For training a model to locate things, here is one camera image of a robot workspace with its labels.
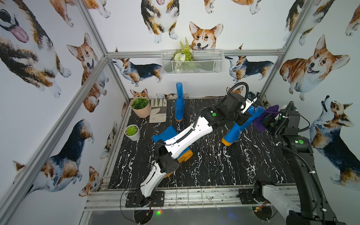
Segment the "purple cloth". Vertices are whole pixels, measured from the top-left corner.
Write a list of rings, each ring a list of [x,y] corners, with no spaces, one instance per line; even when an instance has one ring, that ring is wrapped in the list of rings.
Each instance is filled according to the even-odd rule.
[[[279,105],[270,106],[259,117],[253,120],[253,127],[256,128],[258,132],[262,133],[266,130],[266,127],[262,125],[262,122],[270,114],[276,117],[279,114]]]

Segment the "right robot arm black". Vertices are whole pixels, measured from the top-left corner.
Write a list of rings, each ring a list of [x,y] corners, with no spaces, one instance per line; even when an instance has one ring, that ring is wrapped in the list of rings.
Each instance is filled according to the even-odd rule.
[[[270,114],[264,120],[288,162],[300,204],[296,205],[280,187],[267,181],[256,182],[257,197],[270,202],[288,225],[340,225],[317,175],[312,147],[307,138],[298,134],[299,122],[297,111]]]

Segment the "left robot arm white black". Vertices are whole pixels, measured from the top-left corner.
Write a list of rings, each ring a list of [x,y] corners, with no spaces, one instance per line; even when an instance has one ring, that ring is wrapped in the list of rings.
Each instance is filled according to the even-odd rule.
[[[160,139],[155,150],[156,162],[147,178],[136,188],[136,203],[143,207],[151,202],[158,185],[166,175],[179,168],[180,158],[184,158],[186,149],[198,139],[231,121],[235,124],[222,139],[224,145],[230,146],[240,139],[241,133],[262,112],[261,106],[250,106],[247,110],[240,109],[234,112],[222,112],[220,106],[210,106],[202,109],[195,122],[178,135],[165,141]]]

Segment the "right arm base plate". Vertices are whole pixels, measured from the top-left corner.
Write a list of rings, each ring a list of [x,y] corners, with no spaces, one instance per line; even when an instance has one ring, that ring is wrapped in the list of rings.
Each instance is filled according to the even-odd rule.
[[[264,198],[262,190],[262,187],[256,183],[252,188],[240,188],[236,197],[240,199],[242,204],[262,205],[267,201],[268,204],[272,205],[269,200]]]

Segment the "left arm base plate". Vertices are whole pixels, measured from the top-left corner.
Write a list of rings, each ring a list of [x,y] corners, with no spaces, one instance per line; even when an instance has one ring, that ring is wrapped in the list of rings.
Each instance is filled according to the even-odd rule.
[[[130,191],[126,194],[126,208],[163,207],[164,191],[156,191],[150,197],[144,197],[141,192]]]

